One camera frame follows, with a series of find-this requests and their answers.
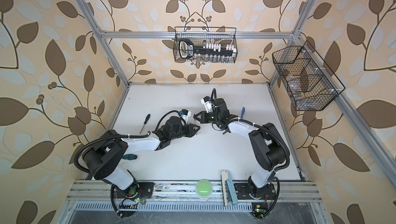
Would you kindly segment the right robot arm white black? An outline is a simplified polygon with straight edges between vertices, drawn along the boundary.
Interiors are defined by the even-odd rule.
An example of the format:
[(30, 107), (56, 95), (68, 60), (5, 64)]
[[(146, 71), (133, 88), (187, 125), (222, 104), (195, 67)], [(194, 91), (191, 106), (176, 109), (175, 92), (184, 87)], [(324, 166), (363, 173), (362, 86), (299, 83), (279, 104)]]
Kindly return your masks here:
[(194, 115), (201, 124), (214, 124), (219, 131), (238, 134), (250, 140), (258, 168), (249, 177), (249, 194), (255, 199), (276, 180), (276, 173), (290, 165), (290, 150), (272, 123), (258, 125), (231, 114), (216, 89), (201, 99), (205, 110)]

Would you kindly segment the blue pen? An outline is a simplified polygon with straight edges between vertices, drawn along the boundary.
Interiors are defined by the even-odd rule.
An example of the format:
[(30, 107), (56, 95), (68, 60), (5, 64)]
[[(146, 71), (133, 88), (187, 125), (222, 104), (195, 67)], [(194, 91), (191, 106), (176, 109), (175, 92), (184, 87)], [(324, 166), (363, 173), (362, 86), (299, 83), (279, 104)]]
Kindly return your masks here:
[(241, 119), (243, 119), (244, 114), (245, 114), (245, 107), (242, 107), (242, 111), (241, 111), (241, 115), (240, 115)]

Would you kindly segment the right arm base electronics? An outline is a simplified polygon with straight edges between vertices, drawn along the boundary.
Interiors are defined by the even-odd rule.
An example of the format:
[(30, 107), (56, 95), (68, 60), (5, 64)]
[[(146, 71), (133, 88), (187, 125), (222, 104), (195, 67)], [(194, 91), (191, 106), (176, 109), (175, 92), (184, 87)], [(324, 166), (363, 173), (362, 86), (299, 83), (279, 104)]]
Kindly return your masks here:
[(265, 219), (274, 209), (280, 193), (280, 182), (257, 188), (253, 183), (235, 183), (238, 200), (258, 200), (252, 203), (251, 215), (255, 219)]

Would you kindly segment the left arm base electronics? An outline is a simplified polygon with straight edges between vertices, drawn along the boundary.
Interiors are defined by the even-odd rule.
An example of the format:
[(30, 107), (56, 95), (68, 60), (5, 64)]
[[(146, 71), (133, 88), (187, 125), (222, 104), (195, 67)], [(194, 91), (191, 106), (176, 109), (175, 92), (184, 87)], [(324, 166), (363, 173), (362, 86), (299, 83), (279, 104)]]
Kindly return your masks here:
[(134, 181), (127, 189), (121, 190), (115, 184), (110, 188), (110, 202), (119, 218), (134, 215), (139, 205), (153, 195), (154, 182)]

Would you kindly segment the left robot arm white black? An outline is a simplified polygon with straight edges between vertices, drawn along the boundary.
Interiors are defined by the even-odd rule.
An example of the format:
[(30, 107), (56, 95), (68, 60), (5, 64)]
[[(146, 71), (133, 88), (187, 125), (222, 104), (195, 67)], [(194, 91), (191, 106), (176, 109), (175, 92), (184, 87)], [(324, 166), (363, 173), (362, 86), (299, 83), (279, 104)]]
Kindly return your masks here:
[(131, 172), (119, 164), (140, 151), (157, 151), (166, 148), (174, 139), (194, 137), (200, 126), (189, 124), (191, 112), (172, 110), (157, 123), (154, 131), (145, 135), (122, 135), (109, 130), (100, 138), (79, 148), (73, 158), (75, 167), (90, 173), (96, 180), (102, 180), (125, 191), (137, 183)]

